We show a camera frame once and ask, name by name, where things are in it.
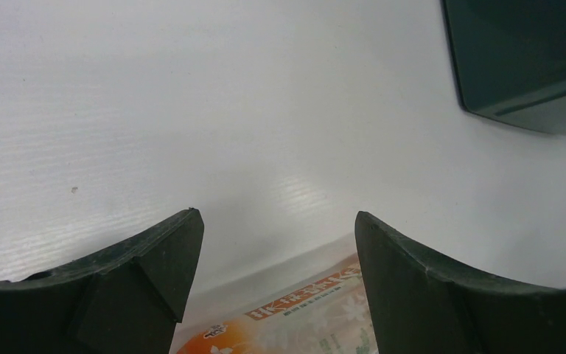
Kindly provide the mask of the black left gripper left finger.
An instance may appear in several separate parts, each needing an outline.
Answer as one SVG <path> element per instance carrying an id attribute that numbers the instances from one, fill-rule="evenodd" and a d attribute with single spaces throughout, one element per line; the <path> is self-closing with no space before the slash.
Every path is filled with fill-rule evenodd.
<path id="1" fill-rule="evenodd" d="M 189 208 L 78 260 L 0 281 L 0 353 L 168 353 L 203 232 Z"/>

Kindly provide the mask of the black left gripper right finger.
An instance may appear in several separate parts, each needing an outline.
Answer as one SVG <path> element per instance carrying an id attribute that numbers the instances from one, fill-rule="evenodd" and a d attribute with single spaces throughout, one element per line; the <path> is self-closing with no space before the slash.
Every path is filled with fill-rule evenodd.
<path id="1" fill-rule="evenodd" d="M 380 353 L 566 353 L 566 288 L 473 268 L 368 212 L 354 235 Z"/>

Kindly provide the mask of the orange drink bottle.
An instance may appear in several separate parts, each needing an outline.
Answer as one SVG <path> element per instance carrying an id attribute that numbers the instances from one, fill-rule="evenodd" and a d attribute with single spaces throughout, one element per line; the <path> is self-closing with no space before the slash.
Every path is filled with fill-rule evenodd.
<path id="1" fill-rule="evenodd" d="M 195 294 L 171 353 L 378 353 L 356 254 L 260 271 Z"/>

